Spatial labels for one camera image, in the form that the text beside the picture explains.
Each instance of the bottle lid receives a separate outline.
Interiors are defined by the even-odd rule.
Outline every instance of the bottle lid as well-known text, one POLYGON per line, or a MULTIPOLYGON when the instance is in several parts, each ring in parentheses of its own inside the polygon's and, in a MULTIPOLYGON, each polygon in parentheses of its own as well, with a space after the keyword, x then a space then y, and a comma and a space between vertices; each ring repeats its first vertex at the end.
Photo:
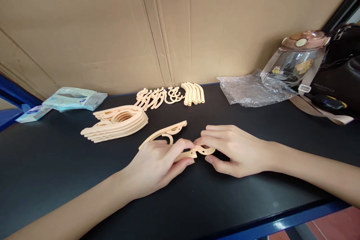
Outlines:
POLYGON ((284 38, 283 46, 296 50, 317 49, 324 47, 330 41, 324 32, 320 30, 307 30, 284 38))

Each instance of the blue tissue package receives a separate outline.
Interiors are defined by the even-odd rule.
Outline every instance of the blue tissue package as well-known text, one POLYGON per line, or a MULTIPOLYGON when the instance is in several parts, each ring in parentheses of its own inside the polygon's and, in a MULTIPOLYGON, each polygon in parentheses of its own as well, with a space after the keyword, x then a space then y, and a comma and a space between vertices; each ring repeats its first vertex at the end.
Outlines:
POLYGON ((95 110, 108 96, 92 90, 62 87, 42 104, 61 113, 73 109, 95 110))
POLYGON ((34 122, 38 121, 41 117, 46 115, 49 111, 51 111, 51 108, 46 106, 36 106, 30 110, 28 110, 26 113, 24 113, 22 116, 17 118, 15 121, 19 123, 28 123, 28 122, 34 122))

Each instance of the stack of hangers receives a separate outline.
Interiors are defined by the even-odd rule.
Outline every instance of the stack of hangers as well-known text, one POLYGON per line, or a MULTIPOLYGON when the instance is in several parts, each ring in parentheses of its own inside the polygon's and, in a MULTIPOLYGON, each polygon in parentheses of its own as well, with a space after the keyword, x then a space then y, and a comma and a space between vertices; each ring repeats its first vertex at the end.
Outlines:
POLYGON ((192 103, 195 105, 205 103, 204 90, 200 85, 185 82, 181 84, 181 87, 185 89, 184 96, 179 92, 179 87, 169 87, 169 91, 166 91, 163 87, 156 90, 144 88, 136 94, 137 102, 134 105, 146 111, 148 108, 157 109, 163 102, 173 104, 182 99, 184 99, 184 104, 187 106, 191 106, 192 103))
POLYGON ((186 91, 184 100, 185 105, 191 106, 191 103, 194 103, 195 105, 205 103, 204 90, 200 85, 185 82, 181 84, 181 87, 186 91))
POLYGON ((129 136, 148 123, 144 110, 138 106, 127 105, 93 113, 100 122, 81 131, 95 143, 129 136))

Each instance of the strap buckle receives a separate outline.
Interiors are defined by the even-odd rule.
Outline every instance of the strap buckle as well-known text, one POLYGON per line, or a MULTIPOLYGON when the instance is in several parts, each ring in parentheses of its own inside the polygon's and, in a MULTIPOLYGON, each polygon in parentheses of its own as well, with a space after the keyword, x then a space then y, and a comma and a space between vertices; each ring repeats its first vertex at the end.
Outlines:
POLYGON ((311 91, 311 86, 307 86, 305 84, 301 84, 299 85, 299 88, 297 89, 298 91, 304 92, 304 93, 308 93, 311 91))

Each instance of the black tabletop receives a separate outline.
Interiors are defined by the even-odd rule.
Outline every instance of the black tabletop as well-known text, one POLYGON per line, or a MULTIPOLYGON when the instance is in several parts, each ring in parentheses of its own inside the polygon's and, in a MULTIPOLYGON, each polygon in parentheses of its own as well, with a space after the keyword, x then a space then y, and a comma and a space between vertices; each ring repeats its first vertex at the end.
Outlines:
MULTIPOLYGON (((359 122, 338 126, 307 115, 290 101, 261 108, 229 105, 219 84, 205 85, 205 103, 163 103, 147 110, 139 132, 94 144, 80 135, 98 120, 88 110, 52 110, 40 121, 0 133, 0 238, 123 169, 153 132, 187 120, 174 140, 195 140, 206 125, 236 125, 264 140, 360 166, 359 122)), ((108 97, 97 110, 134 104, 108 97)), ((215 155, 225 158, 218 151, 215 155)), ((320 205, 335 197, 297 178, 263 172, 244 178, 217 173, 198 155, 167 187, 131 202, 84 239, 216 238, 320 205)))

